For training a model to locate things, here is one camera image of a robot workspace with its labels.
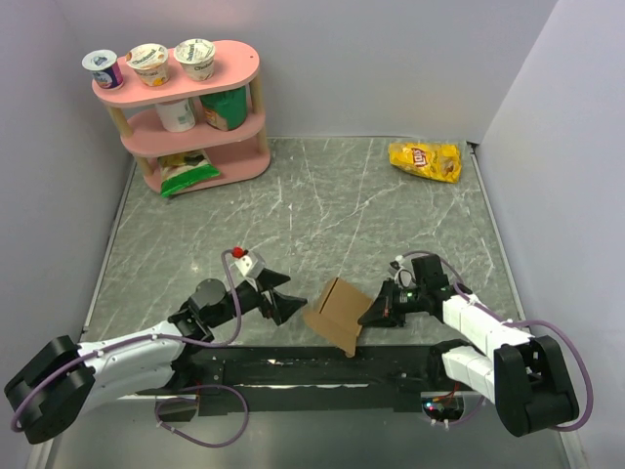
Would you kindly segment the brown cardboard box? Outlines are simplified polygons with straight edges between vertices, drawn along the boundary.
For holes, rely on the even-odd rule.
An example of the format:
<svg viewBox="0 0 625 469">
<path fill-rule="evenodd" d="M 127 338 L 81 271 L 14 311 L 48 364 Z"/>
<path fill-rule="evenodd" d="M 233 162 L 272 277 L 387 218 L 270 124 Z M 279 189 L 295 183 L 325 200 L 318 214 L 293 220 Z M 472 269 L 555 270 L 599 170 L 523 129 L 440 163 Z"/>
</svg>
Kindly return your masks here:
<svg viewBox="0 0 625 469">
<path fill-rule="evenodd" d="M 342 350 L 348 358 L 356 353 L 362 330 L 359 319 L 373 300 L 351 283 L 335 277 L 329 280 L 319 297 L 304 309 L 308 328 Z"/>
</svg>

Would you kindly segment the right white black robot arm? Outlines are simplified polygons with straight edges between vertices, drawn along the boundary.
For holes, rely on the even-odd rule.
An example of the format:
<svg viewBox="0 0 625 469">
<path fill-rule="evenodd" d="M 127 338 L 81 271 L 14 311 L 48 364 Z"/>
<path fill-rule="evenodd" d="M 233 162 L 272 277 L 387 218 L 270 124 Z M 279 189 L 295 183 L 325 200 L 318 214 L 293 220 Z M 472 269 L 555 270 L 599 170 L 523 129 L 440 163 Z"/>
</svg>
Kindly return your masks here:
<svg viewBox="0 0 625 469">
<path fill-rule="evenodd" d="M 397 256 L 390 278 L 359 318 L 363 327 L 402 327 L 411 313 L 427 313 L 462 334 L 432 347 L 427 377 L 445 390 L 464 384 L 494 404 L 505 428 L 521 437 L 544 429 L 571 432 L 590 418 L 592 383 L 580 405 L 563 357 L 568 339 L 554 327 L 535 336 L 530 324 L 503 320 L 489 310 L 437 254 L 410 251 Z"/>
</svg>

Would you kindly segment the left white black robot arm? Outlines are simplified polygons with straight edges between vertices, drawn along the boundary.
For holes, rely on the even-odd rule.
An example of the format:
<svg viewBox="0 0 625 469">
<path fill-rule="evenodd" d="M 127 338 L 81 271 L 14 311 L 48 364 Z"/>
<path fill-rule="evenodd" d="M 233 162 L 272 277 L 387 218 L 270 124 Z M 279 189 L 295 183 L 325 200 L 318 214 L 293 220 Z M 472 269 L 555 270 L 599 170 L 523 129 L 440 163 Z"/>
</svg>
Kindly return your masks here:
<svg viewBox="0 0 625 469">
<path fill-rule="evenodd" d="M 149 390 L 186 390 L 193 368 L 186 360 L 216 348 L 213 328 L 257 310 L 281 325 L 307 304 L 277 287 L 289 276 L 269 269 L 239 285 L 208 278 L 178 312 L 145 330 L 99 342 L 49 341 L 6 384 L 14 411 L 10 428 L 37 445 L 54 439 L 82 414 L 121 397 Z"/>
</svg>

